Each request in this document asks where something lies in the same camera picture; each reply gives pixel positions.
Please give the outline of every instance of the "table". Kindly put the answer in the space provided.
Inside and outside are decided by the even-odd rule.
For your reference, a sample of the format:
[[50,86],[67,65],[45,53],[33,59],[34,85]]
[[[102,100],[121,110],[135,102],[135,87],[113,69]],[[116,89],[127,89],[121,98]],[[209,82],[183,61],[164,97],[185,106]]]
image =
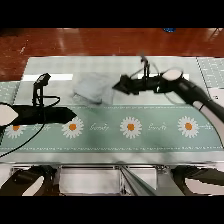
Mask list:
[[[164,71],[171,67],[182,68],[184,70],[184,73],[190,75],[191,81],[201,86],[208,93],[208,88],[206,87],[206,83],[204,82],[204,77],[203,77],[203,74],[201,73],[200,64],[197,58],[195,57],[148,57],[148,59],[149,61],[153,61],[154,63],[156,63],[160,71]],[[119,80],[120,74],[124,74],[124,73],[132,74],[133,72],[140,69],[141,67],[142,65],[140,64],[139,57],[136,57],[136,56],[133,56],[133,57],[130,57],[130,56],[128,57],[125,57],[125,56],[122,56],[122,57],[120,56],[56,57],[55,56],[55,57],[41,57],[41,58],[32,57],[28,60],[26,69],[24,71],[23,79],[20,82],[20,86],[16,94],[14,104],[31,104],[32,84],[33,84],[33,81],[35,80],[35,75],[48,72],[49,74],[56,74],[56,75],[52,76],[54,77],[54,80],[51,80],[49,82],[49,85],[44,89],[45,95],[55,95],[55,92],[57,91],[57,95],[61,97],[60,106],[67,106],[71,108],[74,107],[75,109],[77,109],[80,107],[80,104],[82,105],[85,104],[86,107],[91,107],[93,105],[86,104],[84,99],[80,97],[74,97],[73,86],[83,76],[86,76],[91,72],[96,72],[96,73],[104,74],[110,77],[110,79],[116,83],[117,80]],[[63,77],[65,80],[58,81],[56,80],[57,77]],[[169,97],[177,103],[183,103],[183,101],[174,94],[169,94]],[[105,105],[101,105],[98,108],[94,107],[92,111],[96,111],[96,110],[102,111],[104,110],[104,107]],[[155,142],[152,143],[151,141],[148,143],[144,140],[145,144],[149,144],[147,152],[144,152],[143,150],[143,148],[147,148],[147,145],[144,145],[144,147],[135,145],[135,148],[138,148],[138,151],[130,150],[130,152],[127,152],[127,151],[116,152],[116,150],[114,152],[109,152],[109,151],[99,152],[97,150],[96,151],[87,150],[85,152],[81,152],[78,150],[75,152],[70,152],[70,149],[71,149],[70,145],[69,147],[67,147],[69,148],[68,150],[69,152],[66,152],[64,150],[60,151],[61,146],[57,147],[54,145],[54,146],[48,147],[48,152],[45,151],[43,153],[41,152],[40,149],[37,150],[38,147],[41,148],[41,146],[37,146],[37,145],[40,145],[40,141],[41,141],[40,139],[42,140],[44,139],[43,136],[42,137],[40,136],[39,140],[38,138],[36,140],[34,139],[34,142],[32,143],[32,144],[34,143],[36,144],[35,147],[32,145],[31,146],[27,145],[27,148],[21,149],[20,152],[12,153],[2,158],[2,161],[3,162],[19,162],[19,163],[48,163],[48,164],[49,163],[180,164],[180,163],[208,163],[208,162],[224,161],[224,153],[222,151],[223,149],[221,147],[218,136],[216,135],[215,131],[212,130],[212,127],[209,125],[206,119],[202,115],[200,115],[197,111],[194,111],[193,108],[189,108],[186,106],[173,106],[163,95],[155,96],[151,92],[141,93],[137,97],[126,96],[122,93],[115,92],[113,97],[113,103],[109,107],[111,107],[110,108],[111,110],[113,108],[114,111],[120,110],[120,108],[123,108],[121,110],[126,110],[126,111],[130,109],[132,110],[132,112],[134,110],[140,111],[141,108],[143,108],[142,111],[149,110],[150,114],[153,115],[152,117],[154,119],[153,120],[154,124],[151,125],[151,123],[153,122],[151,123],[146,122],[147,131],[148,131],[147,133],[149,133],[149,131],[151,131],[151,133],[152,131],[154,131],[155,132],[154,136],[158,138],[157,142],[161,141],[161,139],[158,136],[164,137],[166,135],[156,134],[156,131],[164,130],[164,128],[162,127],[163,122],[160,122],[159,119],[156,120],[156,117],[157,117],[155,116],[156,114],[160,113],[161,117],[165,117],[167,111],[172,110],[172,112],[169,112],[170,114],[176,113],[175,115],[173,114],[173,118],[175,118],[178,113],[179,113],[178,118],[183,117],[184,113],[187,113],[188,116],[190,115],[193,117],[196,116],[198,122],[200,120],[199,125],[201,128],[201,133],[203,133],[201,137],[203,138],[204,133],[207,133],[208,137],[210,136],[211,139],[214,141],[213,142],[214,144],[210,146],[207,146],[207,145],[200,146],[201,148],[195,145],[187,147],[186,146],[187,141],[186,139],[184,139],[185,146],[182,146],[183,148],[181,146],[180,147],[175,145],[171,146],[169,145],[170,143],[169,144],[167,143],[169,145],[167,147],[165,142],[162,143],[160,147],[158,147],[153,145]],[[52,126],[53,127],[52,130],[54,130],[54,132],[56,132],[56,130],[59,130],[59,127],[56,127],[56,126]],[[170,128],[170,130],[173,130],[173,128],[176,127],[176,124],[172,125],[172,122],[171,123],[168,122],[167,127]],[[4,149],[6,149],[6,147],[9,147],[9,145],[11,145],[12,148],[14,147],[12,142],[9,141],[9,139],[7,139],[6,136],[4,136],[2,145],[1,145],[1,151],[4,151]]]

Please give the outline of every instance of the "green mat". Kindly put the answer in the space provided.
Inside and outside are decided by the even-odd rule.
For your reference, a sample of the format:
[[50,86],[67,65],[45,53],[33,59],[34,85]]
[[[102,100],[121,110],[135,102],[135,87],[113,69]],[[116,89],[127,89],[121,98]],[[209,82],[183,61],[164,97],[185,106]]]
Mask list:
[[[69,107],[78,117],[46,125],[18,152],[207,152],[222,151],[211,124],[188,106]],[[0,151],[11,150],[41,125],[9,126]]]

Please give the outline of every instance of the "daisy print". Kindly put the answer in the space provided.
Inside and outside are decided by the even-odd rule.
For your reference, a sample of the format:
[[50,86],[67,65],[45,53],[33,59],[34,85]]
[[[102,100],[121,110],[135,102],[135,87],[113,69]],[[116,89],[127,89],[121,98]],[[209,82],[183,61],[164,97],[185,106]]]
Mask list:
[[18,126],[10,125],[5,129],[8,138],[12,139],[22,135],[24,130],[26,130],[25,125],[18,125]]
[[121,122],[120,127],[121,127],[120,131],[123,132],[123,135],[125,135],[126,138],[130,139],[139,136],[142,130],[142,125],[140,121],[134,117],[126,117]]
[[182,135],[188,138],[194,138],[199,133],[199,127],[194,118],[186,116],[182,117],[181,119],[179,119],[177,126],[179,127],[178,130],[182,132]]
[[62,131],[64,132],[63,135],[66,138],[76,138],[77,136],[82,134],[84,124],[81,119],[78,117],[73,118],[67,124],[62,125]]

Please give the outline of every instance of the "yellow flower center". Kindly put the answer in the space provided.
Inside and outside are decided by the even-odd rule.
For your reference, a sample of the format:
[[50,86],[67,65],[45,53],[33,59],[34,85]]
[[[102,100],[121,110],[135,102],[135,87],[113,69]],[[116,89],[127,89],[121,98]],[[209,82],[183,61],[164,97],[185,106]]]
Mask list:
[[13,126],[13,131],[18,131],[19,130],[19,125],[18,126]]
[[76,129],[76,124],[70,124],[70,125],[69,125],[69,129],[70,129],[71,131],[74,131],[74,130]]
[[128,124],[128,130],[133,131],[135,129],[135,126],[133,124]]
[[186,123],[186,124],[185,124],[185,128],[186,128],[187,130],[191,130],[191,129],[192,129],[192,124],[190,124],[190,123]]

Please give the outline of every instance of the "reddish brown floor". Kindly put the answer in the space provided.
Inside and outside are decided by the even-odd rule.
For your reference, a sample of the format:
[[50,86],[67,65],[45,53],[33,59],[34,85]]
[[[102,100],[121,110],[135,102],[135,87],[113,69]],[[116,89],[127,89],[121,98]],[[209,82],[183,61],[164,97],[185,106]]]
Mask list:
[[223,29],[23,28],[0,32],[0,81],[20,80],[31,56],[145,55],[224,57]]

